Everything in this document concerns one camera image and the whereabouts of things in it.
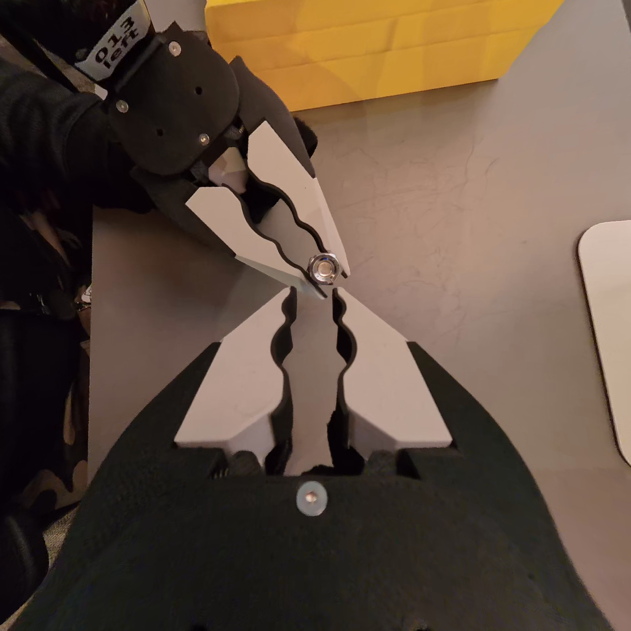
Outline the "white stand with clear arms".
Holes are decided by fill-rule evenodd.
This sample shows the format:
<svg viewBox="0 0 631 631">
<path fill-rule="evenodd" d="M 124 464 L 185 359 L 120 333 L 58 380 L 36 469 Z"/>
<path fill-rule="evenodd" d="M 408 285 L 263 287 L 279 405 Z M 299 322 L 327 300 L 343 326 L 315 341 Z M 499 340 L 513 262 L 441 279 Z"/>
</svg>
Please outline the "white stand with clear arms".
<svg viewBox="0 0 631 631">
<path fill-rule="evenodd" d="M 577 255 L 615 442 L 630 465 L 630 220 L 590 227 Z"/>
</svg>

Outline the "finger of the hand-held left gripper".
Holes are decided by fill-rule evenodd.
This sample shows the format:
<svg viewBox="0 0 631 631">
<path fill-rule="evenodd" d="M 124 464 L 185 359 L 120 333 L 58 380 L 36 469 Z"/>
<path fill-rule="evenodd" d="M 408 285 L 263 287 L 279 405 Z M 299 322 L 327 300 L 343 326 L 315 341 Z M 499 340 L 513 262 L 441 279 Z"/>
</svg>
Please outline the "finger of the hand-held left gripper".
<svg viewBox="0 0 631 631">
<path fill-rule="evenodd" d="M 261 222 L 264 235 L 276 239 L 283 254 L 305 271 L 312 257 L 335 255 L 341 276 L 348 278 L 348 257 L 319 180 L 268 121 L 249 134 L 246 162 L 253 179 L 280 198 L 270 217 Z"/>
<path fill-rule="evenodd" d="M 245 203 L 231 188 L 199 187 L 185 204 L 238 261 L 313 298 L 327 298 L 306 271 L 284 255 L 277 241 L 258 231 Z"/>
</svg>

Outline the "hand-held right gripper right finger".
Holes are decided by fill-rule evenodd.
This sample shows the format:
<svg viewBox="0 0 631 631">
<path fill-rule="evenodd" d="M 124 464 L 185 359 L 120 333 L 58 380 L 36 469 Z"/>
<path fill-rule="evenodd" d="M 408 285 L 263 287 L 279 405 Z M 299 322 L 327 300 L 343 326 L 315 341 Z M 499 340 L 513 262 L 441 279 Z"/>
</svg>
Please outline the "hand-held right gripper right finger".
<svg viewBox="0 0 631 631">
<path fill-rule="evenodd" d="M 343 288 L 333 291 L 333 320 L 345 362 L 327 425 L 335 472 L 360 474 L 376 453 L 450 447 L 406 337 Z"/>
</svg>

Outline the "person's left hand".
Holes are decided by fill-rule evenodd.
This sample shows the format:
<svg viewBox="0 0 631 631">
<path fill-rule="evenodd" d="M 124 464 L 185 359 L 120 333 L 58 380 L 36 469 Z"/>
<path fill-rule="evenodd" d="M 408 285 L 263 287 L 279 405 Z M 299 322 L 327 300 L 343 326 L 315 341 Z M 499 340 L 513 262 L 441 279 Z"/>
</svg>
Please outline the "person's left hand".
<svg viewBox="0 0 631 631">
<path fill-rule="evenodd" d="M 153 202 L 97 101 L 30 75 L 16 109 L 21 121 L 12 123 L 18 160 L 29 176 L 68 185 L 95 206 L 148 213 Z"/>
</svg>

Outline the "yellow plastic bin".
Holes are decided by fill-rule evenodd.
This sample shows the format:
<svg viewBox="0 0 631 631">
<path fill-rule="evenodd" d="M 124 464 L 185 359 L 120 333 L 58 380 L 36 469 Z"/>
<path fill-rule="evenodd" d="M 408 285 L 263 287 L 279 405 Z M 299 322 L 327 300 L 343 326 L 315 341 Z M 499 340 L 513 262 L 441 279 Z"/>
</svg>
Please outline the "yellow plastic bin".
<svg viewBox="0 0 631 631">
<path fill-rule="evenodd" d="M 563 1 L 207 1 L 213 48 L 291 111 L 487 82 Z"/>
</svg>

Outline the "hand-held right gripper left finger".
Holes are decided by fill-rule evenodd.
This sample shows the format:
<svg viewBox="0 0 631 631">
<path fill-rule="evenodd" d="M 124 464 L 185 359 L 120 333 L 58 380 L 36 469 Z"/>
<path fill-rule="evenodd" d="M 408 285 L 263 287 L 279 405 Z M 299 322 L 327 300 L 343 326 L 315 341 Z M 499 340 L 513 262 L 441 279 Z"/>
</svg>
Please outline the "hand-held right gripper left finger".
<svg viewBox="0 0 631 631">
<path fill-rule="evenodd" d="M 178 447 L 248 452 L 268 475 L 285 473 L 293 401 L 283 362 L 296 308 L 296 289 L 285 288 L 219 342 L 175 435 Z"/>
</svg>

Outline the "silver hex nut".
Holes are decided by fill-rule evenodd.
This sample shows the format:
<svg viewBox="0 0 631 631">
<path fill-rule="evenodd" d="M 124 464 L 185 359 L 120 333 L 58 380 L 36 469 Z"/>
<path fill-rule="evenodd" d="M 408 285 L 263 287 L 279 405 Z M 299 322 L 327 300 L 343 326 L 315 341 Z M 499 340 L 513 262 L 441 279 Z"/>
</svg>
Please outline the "silver hex nut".
<svg viewBox="0 0 631 631">
<path fill-rule="evenodd" d="M 332 261 L 334 261 L 337 264 L 337 266 L 338 266 L 338 275 L 337 275 L 337 277 L 335 278 L 335 280 L 333 282 L 321 283 L 318 280 L 316 280 L 316 278 L 314 277 L 314 273 L 312 271 L 313 264 L 316 261 L 320 260 L 320 259 L 331 259 Z M 308 267 L 307 267 L 307 272 L 309 273 L 309 276 L 311 277 L 312 281 L 315 284 L 317 284 L 319 286 L 332 286 L 332 285 L 335 284 L 335 282 L 338 280 L 338 278 L 342 275 L 343 268 L 342 268 L 341 263 L 339 262 L 339 260 L 338 260 L 338 258 L 336 257 L 335 254 L 330 253 L 330 252 L 321 252 L 321 253 L 311 257 L 311 259 L 309 260 Z"/>
</svg>

